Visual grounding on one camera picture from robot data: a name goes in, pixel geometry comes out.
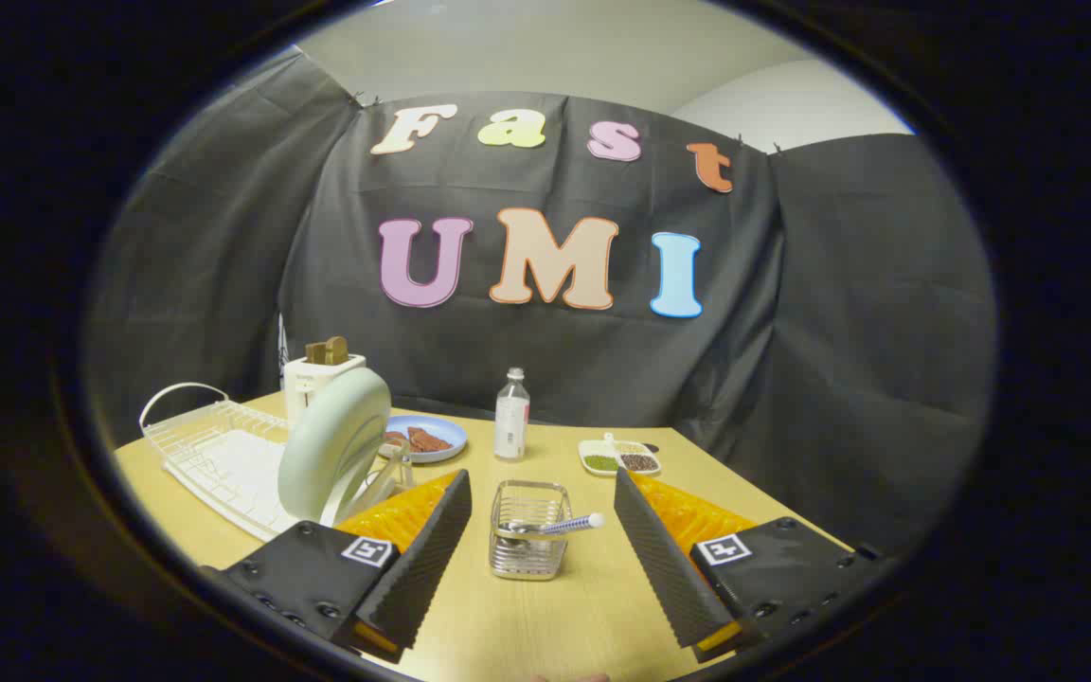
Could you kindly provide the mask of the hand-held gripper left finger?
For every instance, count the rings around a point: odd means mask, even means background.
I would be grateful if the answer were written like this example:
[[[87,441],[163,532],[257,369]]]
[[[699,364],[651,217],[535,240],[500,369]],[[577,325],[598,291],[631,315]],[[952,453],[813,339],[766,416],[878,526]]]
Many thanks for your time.
[[[398,663],[471,519],[469,478],[437,476],[336,527],[299,521],[233,565],[201,573],[268,617]]]

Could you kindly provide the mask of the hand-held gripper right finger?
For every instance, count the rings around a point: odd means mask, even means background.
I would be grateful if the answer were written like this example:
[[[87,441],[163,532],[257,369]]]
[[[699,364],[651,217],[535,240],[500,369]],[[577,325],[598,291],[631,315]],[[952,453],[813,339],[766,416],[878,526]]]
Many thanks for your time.
[[[778,502],[735,511],[620,470],[614,508],[672,637],[698,663],[810,634],[894,566]]]

